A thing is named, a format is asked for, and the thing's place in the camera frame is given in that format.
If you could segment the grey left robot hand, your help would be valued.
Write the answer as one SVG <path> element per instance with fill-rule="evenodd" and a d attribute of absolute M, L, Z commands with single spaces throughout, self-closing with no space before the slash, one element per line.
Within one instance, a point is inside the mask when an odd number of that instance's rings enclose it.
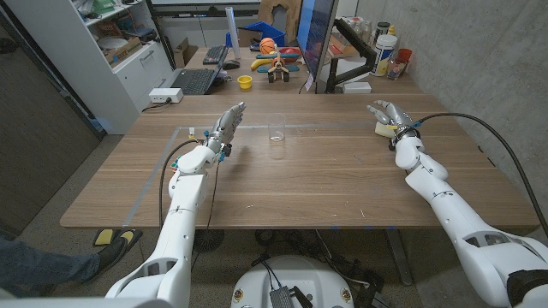
<path fill-rule="evenodd" d="M 240 102 L 226 110 L 213 125 L 205 146 L 215 153 L 219 153 L 224 145 L 228 145 L 234 138 L 235 130 L 241 122 L 245 108 L 246 104 Z"/>

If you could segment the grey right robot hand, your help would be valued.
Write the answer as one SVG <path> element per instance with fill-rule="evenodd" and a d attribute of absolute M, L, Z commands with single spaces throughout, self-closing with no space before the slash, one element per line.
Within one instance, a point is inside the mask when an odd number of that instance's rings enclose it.
<path fill-rule="evenodd" d="M 377 119 L 374 133 L 391 138 L 396 143 L 405 138 L 420 138 L 420 133 L 413 127 L 414 123 L 410 116 L 396 104 L 384 100 L 375 100 L 373 103 L 378 108 L 371 105 L 367 105 L 366 108 Z"/>

